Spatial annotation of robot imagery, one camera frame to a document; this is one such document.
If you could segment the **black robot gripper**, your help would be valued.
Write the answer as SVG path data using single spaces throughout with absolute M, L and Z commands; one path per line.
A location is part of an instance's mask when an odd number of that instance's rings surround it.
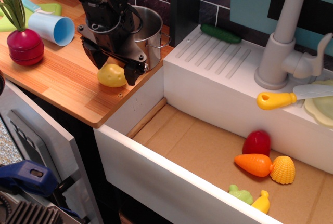
M 112 56 L 124 64 L 124 75 L 128 85 L 134 86 L 136 80 L 146 72 L 146 55 L 137 47 L 134 34 L 143 26 L 140 22 L 135 28 L 133 14 L 138 12 L 129 3 L 116 12 L 107 2 L 82 3 L 86 18 L 85 24 L 78 26 L 86 55 L 92 64 L 101 69 Z

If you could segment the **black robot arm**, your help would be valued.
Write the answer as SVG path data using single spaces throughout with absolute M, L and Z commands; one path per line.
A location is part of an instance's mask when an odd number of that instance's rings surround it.
M 147 71 L 146 55 L 134 35 L 143 28 L 139 12 L 129 0 L 78 0 L 85 12 L 85 24 L 78 26 L 83 49 L 98 69 L 113 57 L 124 65 L 130 86 Z

